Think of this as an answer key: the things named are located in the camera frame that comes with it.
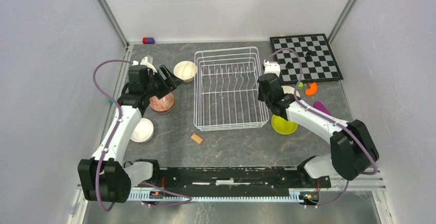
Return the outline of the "plain white bowl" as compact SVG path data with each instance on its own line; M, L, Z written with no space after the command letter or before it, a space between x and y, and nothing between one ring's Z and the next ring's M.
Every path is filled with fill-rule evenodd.
M142 118L136 125L130 139L136 143L144 143L149 141L154 134L154 125L147 119Z

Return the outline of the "beige bowl with leaf motif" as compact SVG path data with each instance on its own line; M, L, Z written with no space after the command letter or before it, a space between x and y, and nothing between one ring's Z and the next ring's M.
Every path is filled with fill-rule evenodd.
M197 72L197 66L191 61L181 61L173 68L174 75L182 79L185 83L192 82Z

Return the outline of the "yellow-green bowl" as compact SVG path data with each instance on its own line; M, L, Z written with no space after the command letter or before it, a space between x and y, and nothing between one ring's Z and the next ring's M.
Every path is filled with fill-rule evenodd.
M276 115L272 115L271 125L275 130L275 132L281 135L290 135L294 133L298 128L297 123L285 120L280 116L276 116Z

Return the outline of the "white wire dish rack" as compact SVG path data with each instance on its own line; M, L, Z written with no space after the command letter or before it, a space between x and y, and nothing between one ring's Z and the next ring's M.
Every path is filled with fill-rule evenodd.
M257 47L197 51L193 124L203 132L260 128L269 121L258 100L262 73Z

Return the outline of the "blue patterned bowl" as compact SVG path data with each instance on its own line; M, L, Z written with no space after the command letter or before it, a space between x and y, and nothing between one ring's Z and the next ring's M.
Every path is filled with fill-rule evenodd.
M169 112L173 108L174 104L175 96L174 94L169 93L160 99L156 96L151 97L149 107L151 110L157 113L164 114Z

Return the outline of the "white bowl outside rack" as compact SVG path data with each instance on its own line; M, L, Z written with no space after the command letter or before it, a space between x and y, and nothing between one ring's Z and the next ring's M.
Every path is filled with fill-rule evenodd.
M297 96L299 99L301 99L299 92L295 90L293 87L283 85L282 89L285 94L293 94L294 96Z

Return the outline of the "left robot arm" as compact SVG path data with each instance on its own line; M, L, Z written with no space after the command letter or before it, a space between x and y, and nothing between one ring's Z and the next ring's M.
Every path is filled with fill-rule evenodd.
M151 97L162 98L183 83L165 65L154 69L148 65L132 65L128 82L114 102L116 113L110 129L89 159L78 164L84 198L99 203L124 203L133 187L144 182L157 186L161 172L157 160L140 159L123 167L127 145L142 119Z

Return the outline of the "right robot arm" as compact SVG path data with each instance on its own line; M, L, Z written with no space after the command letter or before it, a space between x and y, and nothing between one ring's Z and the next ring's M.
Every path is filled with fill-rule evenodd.
M286 94L274 73L258 78L258 99L280 118L296 123L318 135L330 146L330 153L312 157L300 166L297 181L303 187L312 186L318 178L339 175L352 181L360 174L377 173L379 153L366 125L334 118L313 108L294 94Z

